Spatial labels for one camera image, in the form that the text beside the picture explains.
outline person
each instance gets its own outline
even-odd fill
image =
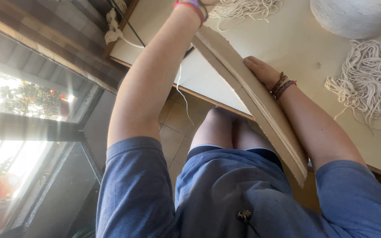
[[[97,237],[381,237],[381,185],[344,130],[295,84],[278,102],[312,161],[322,215],[292,198],[272,145],[221,108],[196,132],[173,201],[157,119],[215,2],[178,1],[125,76],[109,126]],[[244,63],[267,89],[280,79],[255,57]]]

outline black metal rod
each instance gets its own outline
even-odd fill
[[[135,34],[135,36],[138,38],[138,40],[140,41],[140,43],[144,46],[144,42],[140,39],[139,35],[136,33],[135,29],[133,28],[133,26],[130,24],[130,22],[127,20],[127,18],[125,17],[124,13],[120,10],[119,6],[117,5],[117,3],[114,1],[114,0],[110,0],[111,3],[115,6],[115,8],[117,8],[117,10],[119,11],[121,17],[126,21],[126,23],[129,25],[130,29],[133,31],[133,33]]]

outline t-shirt sleeve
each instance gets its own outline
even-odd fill
[[[135,137],[112,145],[99,193],[97,237],[157,237],[174,213],[161,143]]]
[[[336,160],[316,173],[323,216],[353,237],[381,237],[381,185],[360,163]]]

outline red bracelet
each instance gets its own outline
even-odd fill
[[[201,25],[199,27],[201,27],[202,24],[204,23],[204,14],[202,13],[201,9],[199,9],[197,6],[192,5],[191,3],[181,3],[179,2],[179,0],[176,0],[173,8],[176,8],[179,4],[183,4],[185,6],[190,7],[194,12],[198,14],[199,18],[201,19]]]
[[[291,86],[292,84],[295,84],[296,85],[296,81],[289,81],[291,83],[289,84],[283,84],[283,86],[278,90],[278,92],[276,93],[276,95],[274,95],[274,97],[276,98],[276,100],[278,100],[282,95],[283,95],[283,92],[289,88],[289,86]]]

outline bracelet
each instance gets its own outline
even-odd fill
[[[176,2],[174,3],[174,6],[173,8],[176,8],[178,5],[182,4],[182,5],[185,5],[185,6],[188,6],[189,8],[191,8],[194,12],[196,12],[199,16],[199,19],[201,19],[201,25],[199,27],[202,26],[202,24],[205,22],[205,20],[208,18],[208,13],[207,13],[207,18],[204,18],[204,14],[202,13],[201,9],[199,9],[199,5],[198,3],[183,3],[183,2],[179,2],[180,0],[176,0]]]
[[[276,98],[276,100],[278,100],[278,99],[282,96],[283,92],[284,92],[287,88],[289,88],[289,86],[291,86],[292,84],[295,84],[295,85],[296,85],[296,81],[290,80],[290,81],[286,82],[285,84],[283,84],[283,85],[278,89],[277,93],[274,95],[274,97]]]
[[[280,86],[280,84],[285,80],[287,79],[288,77],[286,75],[282,73],[280,73],[280,79],[278,80],[278,82],[276,83],[276,85],[271,89],[271,92],[273,95],[275,95],[277,93],[277,88]]]

